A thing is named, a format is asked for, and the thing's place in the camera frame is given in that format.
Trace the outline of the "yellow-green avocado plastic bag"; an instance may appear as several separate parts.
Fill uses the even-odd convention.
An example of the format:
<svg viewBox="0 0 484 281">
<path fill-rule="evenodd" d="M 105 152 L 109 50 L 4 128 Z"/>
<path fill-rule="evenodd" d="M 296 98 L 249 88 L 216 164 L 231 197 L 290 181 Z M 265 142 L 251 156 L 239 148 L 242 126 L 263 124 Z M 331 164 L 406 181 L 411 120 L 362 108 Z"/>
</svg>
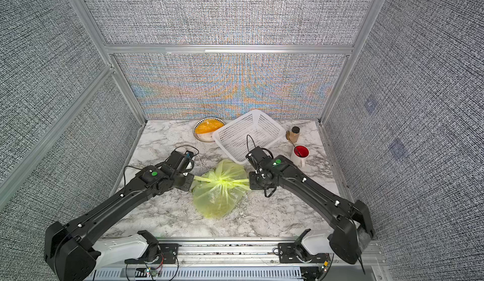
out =
<svg viewBox="0 0 484 281">
<path fill-rule="evenodd" d="M 207 219 L 221 219 L 250 191 L 244 166 L 220 161 L 202 176 L 195 176 L 191 192 L 196 210 Z"/>
</svg>

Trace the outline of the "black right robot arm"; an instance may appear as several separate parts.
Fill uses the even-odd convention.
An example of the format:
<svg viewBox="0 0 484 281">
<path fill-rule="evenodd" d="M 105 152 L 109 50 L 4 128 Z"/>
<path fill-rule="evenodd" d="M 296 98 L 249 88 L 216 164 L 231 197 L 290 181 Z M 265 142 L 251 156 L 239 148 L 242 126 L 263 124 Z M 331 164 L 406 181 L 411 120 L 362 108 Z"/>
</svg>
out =
<svg viewBox="0 0 484 281">
<path fill-rule="evenodd" d="M 376 234 L 365 203 L 351 202 L 332 193 L 304 174 L 290 159 L 274 157 L 265 148 L 250 150 L 246 159 L 254 168 L 249 173 L 252 190 L 262 190 L 266 198 L 272 197 L 278 187 L 290 191 L 319 213 L 333 229 L 327 238 L 331 250 L 348 264 L 360 261 Z"/>
</svg>

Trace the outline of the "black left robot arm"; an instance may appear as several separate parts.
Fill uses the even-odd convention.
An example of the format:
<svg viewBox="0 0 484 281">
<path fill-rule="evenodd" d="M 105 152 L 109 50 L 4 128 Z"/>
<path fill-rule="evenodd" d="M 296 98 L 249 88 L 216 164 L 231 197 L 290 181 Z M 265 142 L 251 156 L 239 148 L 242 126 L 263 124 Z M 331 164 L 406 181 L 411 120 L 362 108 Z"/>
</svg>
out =
<svg viewBox="0 0 484 281">
<path fill-rule="evenodd" d="M 106 201 L 66 224 L 52 223 L 45 232 L 44 261 L 58 280 L 83 280 L 95 270 L 102 252 L 95 243 L 129 212 L 174 188 L 188 191 L 194 180 L 195 152 L 173 150 L 155 165 L 139 168 Z"/>
</svg>

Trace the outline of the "white mug red inside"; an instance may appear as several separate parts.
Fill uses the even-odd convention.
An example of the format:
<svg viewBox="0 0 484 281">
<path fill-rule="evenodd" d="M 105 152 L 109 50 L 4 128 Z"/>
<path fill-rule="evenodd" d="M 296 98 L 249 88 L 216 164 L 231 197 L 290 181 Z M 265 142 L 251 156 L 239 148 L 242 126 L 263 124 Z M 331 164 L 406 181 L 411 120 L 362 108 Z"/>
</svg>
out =
<svg viewBox="0 0 484 281">
<path fill-rule="evenodd" d="M 310 155 L 310 150 L 306 146 L 294 146 L 290 160 L 299 168 L 306 166 L 306 160 Z"/>
</svg>

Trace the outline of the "white perforated plastic basket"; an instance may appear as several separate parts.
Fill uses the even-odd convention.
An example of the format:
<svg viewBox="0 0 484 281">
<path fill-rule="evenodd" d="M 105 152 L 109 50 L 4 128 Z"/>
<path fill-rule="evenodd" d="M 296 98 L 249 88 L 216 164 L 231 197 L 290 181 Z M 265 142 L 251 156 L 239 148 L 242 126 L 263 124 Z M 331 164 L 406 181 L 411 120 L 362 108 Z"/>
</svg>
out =
<svg viewBox="0 0 484 281">
<path fill-rule="evenodd" d="M 269 149 L 281 140 L 285 133 L 286 130 L 280 123 L 266 113 L 253 109 L 216 130 L 213 139 L 230 160 L 245 164 L 246 155 L 254 148 L 251 142 Z"/>
</svg>

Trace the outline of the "iridescent metal spoon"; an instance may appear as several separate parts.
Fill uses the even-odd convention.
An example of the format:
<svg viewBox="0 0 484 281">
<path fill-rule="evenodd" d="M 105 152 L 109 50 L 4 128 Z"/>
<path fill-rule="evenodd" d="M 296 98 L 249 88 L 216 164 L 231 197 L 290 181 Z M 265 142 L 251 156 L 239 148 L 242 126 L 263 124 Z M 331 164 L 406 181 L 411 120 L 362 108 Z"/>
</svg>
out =
<svg viewBox="0 0 484 281">
<path fill-rule="evenodd" d="M 300 152 L 300 150 L 296 146 L 296 142 L 297 142 L 298 138 L 299 138 L 298 133 L 293 133 L 291 131 L 288 132 L 287 139 L 288 139 L 288 141 L 290 141 L 293 144 L 295 154 L 299 157 L 303 157 L 303 154 Z"/>
</svg>

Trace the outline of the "spice jar black lid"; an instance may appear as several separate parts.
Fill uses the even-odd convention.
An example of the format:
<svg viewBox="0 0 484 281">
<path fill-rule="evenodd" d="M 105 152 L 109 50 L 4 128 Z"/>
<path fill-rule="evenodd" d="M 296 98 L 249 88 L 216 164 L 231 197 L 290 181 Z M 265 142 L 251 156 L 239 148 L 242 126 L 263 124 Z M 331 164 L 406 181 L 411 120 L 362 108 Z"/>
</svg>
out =
<svg viewBox="0 0 484 281">
<path fill-rule="evenodd" d="M 286 139 L 293 144 L 295 144 L 300 135 L 300 128 L 299 127 L 292 127 L 290 130 L 286 132 Z"/>
</svg>

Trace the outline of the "bowl with orange food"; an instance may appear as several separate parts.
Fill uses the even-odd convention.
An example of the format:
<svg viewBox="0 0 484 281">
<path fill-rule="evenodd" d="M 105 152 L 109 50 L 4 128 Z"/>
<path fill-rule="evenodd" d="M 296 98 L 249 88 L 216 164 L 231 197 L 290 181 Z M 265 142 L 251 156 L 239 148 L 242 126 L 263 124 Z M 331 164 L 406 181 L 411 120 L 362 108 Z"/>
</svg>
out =
<svg viewBox="0 0 484 281">
<path fill-rule="evenodd" d="M 225 125 L 226 123 L 219 118 L 204 118 L 195 124 L 193 134 L 201 142 L 214 142 L 214 132 Z"/>
</svg>

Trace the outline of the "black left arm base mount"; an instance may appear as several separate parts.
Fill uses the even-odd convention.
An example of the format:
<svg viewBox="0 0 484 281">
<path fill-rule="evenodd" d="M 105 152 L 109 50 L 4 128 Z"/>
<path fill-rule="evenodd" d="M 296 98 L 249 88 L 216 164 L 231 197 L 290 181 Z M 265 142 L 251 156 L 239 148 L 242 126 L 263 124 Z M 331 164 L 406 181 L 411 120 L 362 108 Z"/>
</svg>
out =
<svg viewBox="0 0 484 281">
<path fill-rule="evenodd" d="M 179 252 L 178 243 L 161 243 L 149 231 L 137 232 L 143 249 L 124 260 L 125 264 L 175 264 Z"/>
</svg>

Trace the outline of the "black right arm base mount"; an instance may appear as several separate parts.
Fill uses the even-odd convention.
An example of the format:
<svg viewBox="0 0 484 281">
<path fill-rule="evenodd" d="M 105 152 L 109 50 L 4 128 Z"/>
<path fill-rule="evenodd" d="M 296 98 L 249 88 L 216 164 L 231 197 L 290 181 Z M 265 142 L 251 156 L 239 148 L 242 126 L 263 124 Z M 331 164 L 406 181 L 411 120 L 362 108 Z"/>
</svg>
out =
<svg viewBox="0 0 484 281">
<path fill-rule="evenodd" d="M 279 262 L 285 264 L 319 263 L 328 265 L 331 260 L 330 253 L 318 253 L 313 255 L 303 246 L 303 239 L 309 238 L 310 232 L 311 229 L 306 229 L 294 242 L 279 243 L 277 247 L 272 250 L 273 254 L 279 257 Z"/>
</svg>

